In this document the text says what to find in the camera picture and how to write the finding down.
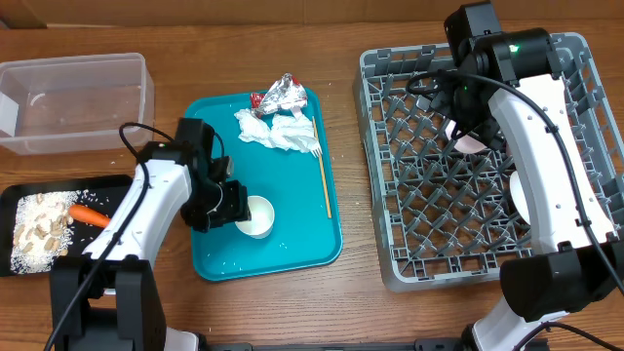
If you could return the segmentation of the orange carrot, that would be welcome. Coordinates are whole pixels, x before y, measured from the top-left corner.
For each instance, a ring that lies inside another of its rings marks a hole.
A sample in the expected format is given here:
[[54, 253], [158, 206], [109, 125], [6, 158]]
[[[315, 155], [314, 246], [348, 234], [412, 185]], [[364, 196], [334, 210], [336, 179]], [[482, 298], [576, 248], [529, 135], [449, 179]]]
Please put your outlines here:
[[74, 220], [99, 228], [105, 228], [110, 222], [109, 217], [82, 205], [72, 205], [68, 213]]

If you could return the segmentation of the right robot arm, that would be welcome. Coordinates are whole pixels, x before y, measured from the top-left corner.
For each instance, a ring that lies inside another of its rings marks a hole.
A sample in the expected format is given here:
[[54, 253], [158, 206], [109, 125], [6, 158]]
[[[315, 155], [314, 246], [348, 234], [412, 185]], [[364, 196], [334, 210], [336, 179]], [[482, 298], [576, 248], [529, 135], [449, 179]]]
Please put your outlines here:
[[448, 94], [454, 137], [483, 144], [503, 135], [530, 225], [532, 256], [500, 268], [501, 300], [463, 339], [474, 350], [520, 350], [623, 287], [623, 242], [586, 174], [566, 113], [565, 80], [552, 36], [504, 31], [488, 1], [445, 21], [454, 67], [436, 77]]

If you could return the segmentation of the white napkin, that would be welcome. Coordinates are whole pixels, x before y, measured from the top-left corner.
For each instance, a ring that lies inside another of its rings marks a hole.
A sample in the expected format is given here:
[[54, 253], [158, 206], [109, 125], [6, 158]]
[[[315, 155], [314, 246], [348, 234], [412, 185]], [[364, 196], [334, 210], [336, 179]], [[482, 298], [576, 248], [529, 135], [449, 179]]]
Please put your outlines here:
[[244, 142], [257, 142], [267, 148], [279, 148], [285, 151], [294, 150], [301, 153], [293, 142], [295, 135], [295, 119], [293, 116], [274, 114], [272, 126], [257, 118], [250, 109], [241, 109], [234, 114], [241, 132], [239, 139]]

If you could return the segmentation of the white round plate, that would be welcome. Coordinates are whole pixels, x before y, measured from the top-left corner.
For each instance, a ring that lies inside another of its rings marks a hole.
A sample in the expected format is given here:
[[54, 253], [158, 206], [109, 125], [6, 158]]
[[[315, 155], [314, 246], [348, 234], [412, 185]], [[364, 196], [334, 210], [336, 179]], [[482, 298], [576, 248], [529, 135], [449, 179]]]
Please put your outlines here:
[[[448, 125], [445, 128], [445, 133], [449, 141], [452, 141], [451, 135], [455, 126], [456, 124], [454, 121], [448, 121]], [[472, 138], [471, 136], [463, 136], [455, 142], [454, 149], [464, 154], [475, 154], [484, 151], [485, 149], [487, 149], [487, 147], [481, 142]]]

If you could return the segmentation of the white paper cup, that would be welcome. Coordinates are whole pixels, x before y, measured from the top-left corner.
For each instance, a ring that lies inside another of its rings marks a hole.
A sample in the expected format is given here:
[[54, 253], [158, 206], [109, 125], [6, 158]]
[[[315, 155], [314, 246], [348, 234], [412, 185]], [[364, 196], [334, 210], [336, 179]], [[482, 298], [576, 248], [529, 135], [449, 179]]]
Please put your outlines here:
[[273, 228], [275, 211], [272, 204], [261, 196], [249, 196], [250, 219], [236, 222], [236, 227], [254, 239], [267, 237]]

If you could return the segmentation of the white bowl with peanuts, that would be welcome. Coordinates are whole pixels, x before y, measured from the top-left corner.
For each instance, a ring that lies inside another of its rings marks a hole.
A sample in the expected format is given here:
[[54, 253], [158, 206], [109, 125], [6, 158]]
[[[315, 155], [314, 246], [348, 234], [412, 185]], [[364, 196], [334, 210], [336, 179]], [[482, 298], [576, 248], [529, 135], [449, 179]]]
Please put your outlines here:
[[522, 188], [520, 177], [517, 171], [513, 171], [509, 178], [509, 190], [513, 205], [516, 208], [516, 212], [520, 215], [522, 220], [527, 224], [530, 224], [529, 211], [527, 207], [527, 201], [525, 193]]

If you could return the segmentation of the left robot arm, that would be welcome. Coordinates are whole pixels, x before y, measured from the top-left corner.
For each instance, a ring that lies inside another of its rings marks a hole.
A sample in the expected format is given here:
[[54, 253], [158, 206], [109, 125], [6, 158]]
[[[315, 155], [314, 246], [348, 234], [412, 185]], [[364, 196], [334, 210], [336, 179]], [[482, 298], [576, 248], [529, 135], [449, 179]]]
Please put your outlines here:
[[135, 178], [109, 223], [80, 255], [53, 265], [46, 349], [209, 349], [204, 335], [168, 326], [153, 266], [176, 216], [202, 233], [250, 219], [231, 158], [213, 156], [220, 141], [206, 122], [183, 118], [174, 136], [132, 152]]

